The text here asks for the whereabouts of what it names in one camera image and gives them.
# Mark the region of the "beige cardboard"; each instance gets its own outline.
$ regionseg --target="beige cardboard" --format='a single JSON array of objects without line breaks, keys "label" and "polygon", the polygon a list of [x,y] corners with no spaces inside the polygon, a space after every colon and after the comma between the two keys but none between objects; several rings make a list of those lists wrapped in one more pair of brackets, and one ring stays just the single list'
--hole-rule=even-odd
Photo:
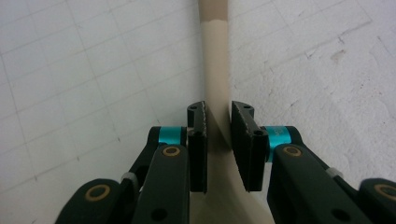
[{"label": "beige cardboard", "polygon": [[201,21],[227,21],[228,0],[199,0]]},{"label": "beige cardboard", "polygon": [[208,126],[208,191],[191,194],[191,223],[273,223],[245,192],[231,150],[228,22],[202,21]]},{"label": "beige cardboard", "polygon": [[201,23],[209,141],[231,146],[228,22]]}]

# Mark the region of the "white grid surface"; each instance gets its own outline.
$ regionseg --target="white grid surface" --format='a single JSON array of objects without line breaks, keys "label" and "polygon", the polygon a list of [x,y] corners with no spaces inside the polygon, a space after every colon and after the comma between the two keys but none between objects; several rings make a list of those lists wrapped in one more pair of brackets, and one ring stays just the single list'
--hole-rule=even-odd
[{"label": "white grid surface", "polygon": [[[354,187],[395,181],[395,12],[230,0],[232,99],[296,126]],[[151,126],[186,125],[204,100],[194,0],[0,0],[0,53],[0,223],[52,223],[83,183],[119,180]]]}]

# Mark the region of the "brass bushing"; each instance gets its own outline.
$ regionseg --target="brass bushing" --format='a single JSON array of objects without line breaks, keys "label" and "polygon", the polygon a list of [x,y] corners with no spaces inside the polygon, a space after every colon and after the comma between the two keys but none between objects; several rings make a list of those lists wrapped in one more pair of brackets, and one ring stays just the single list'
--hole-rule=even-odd
[{"label": "brass bushing", "polygon": [[382,196],[396,201],[396,188],[387,184],[377,184],[374,185],[374,189],[377,193]]},{"label": "brass bushing", "polygon": [[303,154],[297,147],[284,147],[283,152],[292,157],[299,157]]},{"label": "brass bushing", "polygon": [[178,147],[166,147],[163,150],[163,155],[168,157],[175,157],[180,154],[180,149]]},{"label": "brass bushing", "polygon": [[[102,192],[96,195],[96,190],[101,190]],[[110,193],[110,187],[108,185],[96,185],[87,190],[85,193],[85,200],[95,203],[104,199],[108,193]]]}]

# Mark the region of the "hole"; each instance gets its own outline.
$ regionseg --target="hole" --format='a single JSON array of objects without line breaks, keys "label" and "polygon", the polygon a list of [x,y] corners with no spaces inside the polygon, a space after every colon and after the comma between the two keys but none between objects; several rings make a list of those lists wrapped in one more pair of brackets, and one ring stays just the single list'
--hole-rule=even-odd
[{"label": "hole", "polygon": [[254,131],[254,134],[256,135],[263,135],[264,133],[262,131]]},{"label": "hole", "polygon": [[166,219],[167,216],[168,216],[168,213],[163,208],[157,208],[154,211],[152,211],[152,213],[151,213],[151,218],[154,221],[162,221],[162,220]]},{"label": "hole", "polygon": [[170,147],[169,149],[166,150],[167,153],[175,153],[177,152],[177,148],[175,147]]},{"label": "hole", "polygon": [[298,150],[297,150],[297,148],[294,148],[294,147],[288,147],[288,152],[292,153],[292,154],[296,154],[296,153],[298,153]]},{"label": "hole", "polygon": [[396,197],[396,189],[382,188],[382,191],[384,191],[384,193],[388,194],[391,197]]},{"label": "hole", "polygon": [[93,197],[93,198],[97,198],[97,197],[101,196],[102,194],[104,194],[105,191],[106,191],[105,188],[93,189],[93,190],[90,192],[90,196]]},{"label": "hole", "polygon": [[332,215],[340,221],[345,221],[345,222],[350,221],[349,214],[341,209],[333,209]]}]

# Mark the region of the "teal band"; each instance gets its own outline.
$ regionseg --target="teal band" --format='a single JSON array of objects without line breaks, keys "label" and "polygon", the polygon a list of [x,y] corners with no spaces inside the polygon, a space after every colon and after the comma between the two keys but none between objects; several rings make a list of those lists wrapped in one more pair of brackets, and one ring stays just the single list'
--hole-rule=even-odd
[{"label": "teal band", "polygon": [[265,130],[268,132],[270,141],[270,156],[268,161],[272,162],[275,148],[281,144],[291,143],[291,137],[285,126],[265,126]]},{"label": "teal band", "polygon": [[180,145],[181,127],[161,127],[158,143],[166,145]]}]

